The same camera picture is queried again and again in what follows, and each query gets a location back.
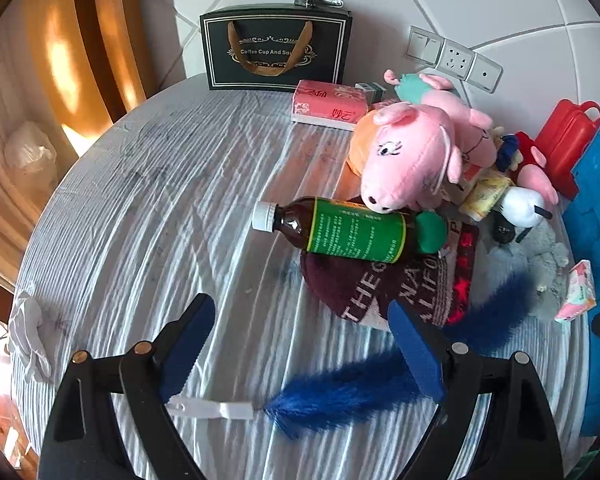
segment blue fur toy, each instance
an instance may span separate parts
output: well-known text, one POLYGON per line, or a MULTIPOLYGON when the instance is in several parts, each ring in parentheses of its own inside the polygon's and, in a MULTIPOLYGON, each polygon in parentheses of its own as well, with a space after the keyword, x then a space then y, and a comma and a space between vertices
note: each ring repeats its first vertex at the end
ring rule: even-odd
MULTIPOLYGON (((471 307, 456 324, 443 327, 452 341, 488 355, 504 346, 528 316, 534 290, 529 276, 513 274, 482 307, 471 307)), ((398 348, 312 376, 298 376, 264 407, 292 440, 302 431, 327 431, 369 420, 421 397, 398 348)))

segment gift box handle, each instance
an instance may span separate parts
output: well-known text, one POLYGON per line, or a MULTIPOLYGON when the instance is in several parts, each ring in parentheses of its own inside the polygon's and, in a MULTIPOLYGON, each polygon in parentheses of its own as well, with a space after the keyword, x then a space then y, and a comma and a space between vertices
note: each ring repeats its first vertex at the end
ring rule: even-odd
POLYGON ((311 36, 314 33, 314 24, 312 22, 306 22, 304 27, 302 28, 302 32, 300 36, 296 40, 296 46, 291 51, 289 58, 286 60, 286 63, 283 67, 273 67, 273 66, 259 66, 253 64, 251 61, 248 61, 242 54, 242 50, 240 49, 240 37, 238 37, 238 33, 235 30, 234 22, 229 22, 226 26, 227 35, 229 37, 229 44, 231 45, 231 49, 234 51, 234 55, 238 62, 242 65, 242 67, 255 75, 263 75, 268 77, 275 77, 277 75, 288 72, 293 67, 296 66, 298 61, 302 58, 304 54, 304 50, 309 45, 311 41, 311 36))

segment green bottle cap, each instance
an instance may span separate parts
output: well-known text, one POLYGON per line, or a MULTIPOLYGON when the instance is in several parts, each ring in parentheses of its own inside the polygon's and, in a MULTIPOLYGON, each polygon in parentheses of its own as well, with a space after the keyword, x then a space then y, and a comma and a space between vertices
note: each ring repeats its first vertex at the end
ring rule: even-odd
POLYGON ((446 222, 433 211, 416 216, 416 236, 420 254, 435 254, 446 244, 446 222))

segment metal buckle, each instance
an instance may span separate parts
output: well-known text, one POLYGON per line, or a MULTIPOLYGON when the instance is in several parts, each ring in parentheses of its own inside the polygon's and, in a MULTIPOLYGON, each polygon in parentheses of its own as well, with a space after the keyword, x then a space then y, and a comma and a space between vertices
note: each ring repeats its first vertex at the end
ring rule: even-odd
POLYGON ((300 7, 315 7, 315 6, 325 6, 325 7, 344 7, 344 2, 342 0, 294 0, 294 5, 300 7))

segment red plastic case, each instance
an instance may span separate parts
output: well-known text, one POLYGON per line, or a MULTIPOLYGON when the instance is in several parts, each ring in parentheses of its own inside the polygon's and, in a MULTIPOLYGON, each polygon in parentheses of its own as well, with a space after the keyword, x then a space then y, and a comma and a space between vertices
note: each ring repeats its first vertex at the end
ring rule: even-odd
POLYGON ((590 108, 600 112, 600 106, 593 101, 577 105, 561 100, 536 138, 536 147, 547 160, 545 173, 555 189, 570 200, 578 193, 571 170, 600 126, 600 118, 594 121, 586 115, 590 108))

